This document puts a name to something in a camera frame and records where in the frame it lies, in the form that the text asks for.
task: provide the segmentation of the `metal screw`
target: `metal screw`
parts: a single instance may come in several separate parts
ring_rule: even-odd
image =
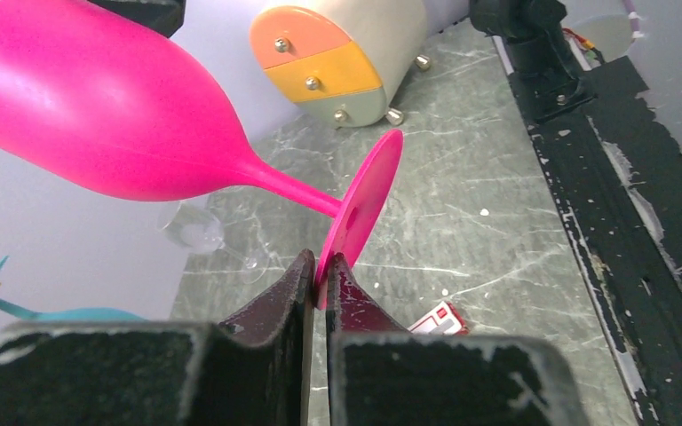
[[[401,125],[404,122],[404,113],[396,108],[388,108],[388,112],[385,113],[385,119],[388,120],[390,124],[394,126]]]
[[[347,118],[349,118],[349,114],[347,114],[343,109],[339,109],[333,113],[333,119],[337,122],[345,122]]]
[[[430,58],[426,57],[425,55],[419,55],[414,59],[414,63],[417,68],[419,68],[420,71],[427,71],[430,69],[430,65],[432,62],[430,61]]]
[[[289,46],[290,46],[289,40],[287,40],[283,37],[276,38],[273,45],[275,47],[275,51],[277,51],[279,53],[285,53],[285,52],[289,51]]]
[[[320,88],[320,80],[318,80],[317,77],[307,77],[305,80],[305,87],[309,91],[316,91]]]

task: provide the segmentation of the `clear glass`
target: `clear glass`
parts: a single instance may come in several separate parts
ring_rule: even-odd
[[[259,280],[270,266],[270,256],[263,248],[252,250],[247,256],[229,248],[224,242],[224,226],[220,219],[188,201],[165,203],[158,216],[158,229],[191,253],[207,255],[223,250],[241,260],[239,274],[245,284]]]

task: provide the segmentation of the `yellow lid segment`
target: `yellow lid segment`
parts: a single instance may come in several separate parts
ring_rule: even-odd
[[[383,86],[367,55],[354,42],[265,71],[283,95],[295,103]]]

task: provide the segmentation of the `wine glass stem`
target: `wine glass stem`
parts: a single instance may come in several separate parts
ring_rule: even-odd
[[[251,176],[255,179],[254,186],[288,198],[328,217],[336,217],[341,209],[341,201],[276,169],[267,166],[255,168]]]
[[[29,309],[23,308],[18,304],[13,304],[7,302],[0,298],[0,311],[6,312],[13,317],[19,318],[20,320],[30,320],[37,315],[37,312],[30,311]]]

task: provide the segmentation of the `metal foot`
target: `metal foot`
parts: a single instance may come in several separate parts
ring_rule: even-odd
[[[401,125],[404,122],[404,113],[396,108],[388,108],[388,112],[385,113],[385,119],[394,126]]]
[[[419,68],[420,71],[427,71],[428,69],[430,69],[432,61],[425,55],[419,55],[414,59],[414,65],[416,65],[416,67]]]
[[[346,113],[343,109],[337,110],[335,113],[333,113],[333,120],[336,122],[345,122],[348,120],[349,114]]]

